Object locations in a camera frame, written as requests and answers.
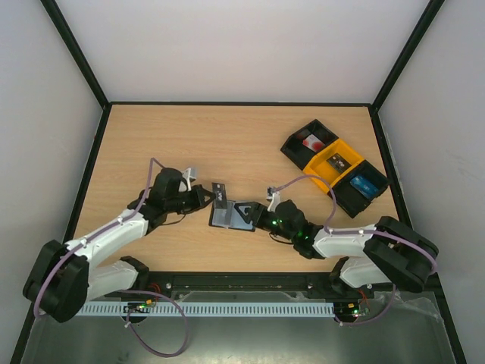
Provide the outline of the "dark credit card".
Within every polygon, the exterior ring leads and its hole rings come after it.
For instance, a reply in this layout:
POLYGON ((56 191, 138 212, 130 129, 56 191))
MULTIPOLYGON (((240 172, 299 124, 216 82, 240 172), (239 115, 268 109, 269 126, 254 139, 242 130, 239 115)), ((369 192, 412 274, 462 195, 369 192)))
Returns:
POLYGON ((225 184, 212 183, 212 192, 214 194, 214 208, 215 209, 227 209, 227 193, 225 184))

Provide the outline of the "black card holder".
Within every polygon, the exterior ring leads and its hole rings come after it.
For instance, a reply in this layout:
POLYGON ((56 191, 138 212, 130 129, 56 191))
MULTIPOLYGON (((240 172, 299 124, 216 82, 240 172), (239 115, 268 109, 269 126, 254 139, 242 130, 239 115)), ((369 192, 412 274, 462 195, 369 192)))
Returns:
POLYGON ((214 228, 254 232, 255 227, 243 220, 235 205, 236 201, 227 200, 227 207, 223 209, 213 202, 208 225, 214 228))

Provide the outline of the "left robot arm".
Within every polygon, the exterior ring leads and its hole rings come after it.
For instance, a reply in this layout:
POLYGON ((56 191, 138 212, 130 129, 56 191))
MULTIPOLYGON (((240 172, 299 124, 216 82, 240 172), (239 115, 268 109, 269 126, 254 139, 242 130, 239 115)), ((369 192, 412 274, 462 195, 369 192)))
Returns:
POLYGON ((184 217, 208 206, 214 193, 195 184, 190 169, 162 168, 139 197, 113 220, 80 238, 50 240, 23 287, 35 317, 49 315, 57 322, 73 318, 91 300, 122 290, 143 291, 149 268, 132 256, 112 265, 102 263, 129 243, 162 226, 169 214, 184 217))

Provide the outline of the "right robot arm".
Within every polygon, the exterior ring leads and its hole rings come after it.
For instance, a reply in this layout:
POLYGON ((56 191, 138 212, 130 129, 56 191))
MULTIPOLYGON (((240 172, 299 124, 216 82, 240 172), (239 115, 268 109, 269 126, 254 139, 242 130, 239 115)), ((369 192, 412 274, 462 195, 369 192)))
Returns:
POLYGON ((337 257, 330 287, 339 297, 386 283, 420 293, 437 271, 437 246, 390 216, 364 227, 334 228, 311 223, 291 200, 275 209, 238 202, 235 210, 245 223, 283 238, 306 259, 337 257))

